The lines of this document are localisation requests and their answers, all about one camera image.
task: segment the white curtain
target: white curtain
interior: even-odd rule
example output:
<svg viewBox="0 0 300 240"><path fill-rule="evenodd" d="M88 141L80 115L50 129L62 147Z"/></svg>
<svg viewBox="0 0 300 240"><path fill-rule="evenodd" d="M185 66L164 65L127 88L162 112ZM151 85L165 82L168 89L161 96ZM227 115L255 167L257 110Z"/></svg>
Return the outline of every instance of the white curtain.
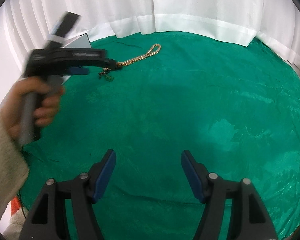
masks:
<svg viewBox="0 0 300 240"><path fill-rule="evenodd" d="M257 37L300 69L300 12L291 0L6 0L0 9L0 102L28 52L43 47L65 11L82 15L69 38L184 31L247 46Z"/></svg>

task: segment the sleeve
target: sleeve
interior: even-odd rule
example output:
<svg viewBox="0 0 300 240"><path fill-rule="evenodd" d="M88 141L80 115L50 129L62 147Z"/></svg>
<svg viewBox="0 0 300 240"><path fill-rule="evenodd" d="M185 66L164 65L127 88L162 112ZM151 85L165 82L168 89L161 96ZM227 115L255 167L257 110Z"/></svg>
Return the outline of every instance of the sleeve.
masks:
<svg viewBox="0 0 300 240"><path fill-rule="evenodd" d="M28 166L0 119L0 219L28 175Z"/></svg>
<svg viewBox="0 0 300 240"><path fill-rule="evenodd" d="M28 211L26 208L24 209L24 214L27 216ZM20 238L20 234L22 231L22 227L25 223L25 218L22 213L22 210L19 209L10 220L10 225L6 228L3 233L5 240L16 240Z"/></svg>

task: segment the cable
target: cable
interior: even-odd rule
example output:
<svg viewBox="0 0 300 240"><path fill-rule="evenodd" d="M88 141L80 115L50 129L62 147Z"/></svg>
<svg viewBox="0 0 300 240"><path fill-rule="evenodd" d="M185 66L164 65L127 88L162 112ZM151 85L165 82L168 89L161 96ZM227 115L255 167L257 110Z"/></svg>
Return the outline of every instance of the cable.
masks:
<svg viewBox="0 0 300 240"><path fill-rule="evenodd" d="M18 198L20 199L20 202L21 202L21 209L22 209L23 216L26 219L26 215L25 215L24 209L23 209L23 202L22 202L22 198L21 198L21 190L18 191Z"/></svg>

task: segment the beige knit sleeve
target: beige knit sleeve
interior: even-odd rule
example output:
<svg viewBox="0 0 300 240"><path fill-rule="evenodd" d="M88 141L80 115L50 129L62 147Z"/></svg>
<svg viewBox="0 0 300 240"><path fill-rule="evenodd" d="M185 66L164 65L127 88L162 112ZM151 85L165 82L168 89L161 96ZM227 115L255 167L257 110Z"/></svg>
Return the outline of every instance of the beige knit sleeve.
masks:
<svg viewBox="0 0 300 240"><path fill-rule="evenodd" d="M0 219L28 175L27 164L0 119Z"/></svg>

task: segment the blue gripper pad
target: blue gripper pad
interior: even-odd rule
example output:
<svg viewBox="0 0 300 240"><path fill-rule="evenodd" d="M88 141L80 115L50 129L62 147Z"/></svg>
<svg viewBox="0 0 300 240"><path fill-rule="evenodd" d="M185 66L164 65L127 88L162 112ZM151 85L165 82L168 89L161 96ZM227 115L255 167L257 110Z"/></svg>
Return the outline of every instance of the blue gripper pad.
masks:
<svg viewBox="0 0 300 240"><path fill-rule="evenodd" d="M85 67L69 67L68 68L68 75L88 75L89 69Z"/></svg>
<svg viewBox="0 0 300 240"><path fill-rule="evenodd" d="M97 180L95 182L95 192L94 192L93 198L92 198L95 203L103 197L105 189L108 186L110 177L114 170L116 161L117 161L117 155L116 155L115 151L112 151L110 153L110 156L107 159L106 163L102 167L99 177L97 178Z"/></svg>
<svg viewBox="0 0 300 240"><path fill-rule="evenodd" d="M200 201L200 203L203 203L205 197L202 191L202 183L192 163L190 162L189 158L187 157L184 151L181 153L181 165L183 171L186 174L186 177L188 179L194 197L197 198Z"/></svg>

